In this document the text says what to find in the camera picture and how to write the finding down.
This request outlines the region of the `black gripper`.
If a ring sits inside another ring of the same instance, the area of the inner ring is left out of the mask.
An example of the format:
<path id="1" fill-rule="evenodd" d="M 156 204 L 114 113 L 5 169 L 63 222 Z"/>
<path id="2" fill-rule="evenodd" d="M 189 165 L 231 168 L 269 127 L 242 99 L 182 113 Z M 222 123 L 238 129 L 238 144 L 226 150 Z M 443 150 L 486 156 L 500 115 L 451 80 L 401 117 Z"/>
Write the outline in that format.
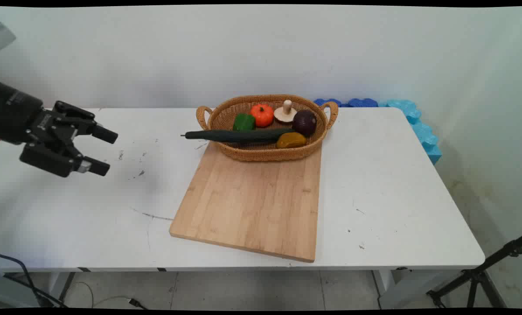
<path id="1" fill-rule="evenodd" d="M 79 153 L 64 127 L 110 144 L 118 138 L 87 110 L 62 101 L 46 110 L 39 98 L 0 82 L 0 140 L 25 144 L 20 161 L 63 178 L 74 172 L 106 176 L 110 164 Z"/>

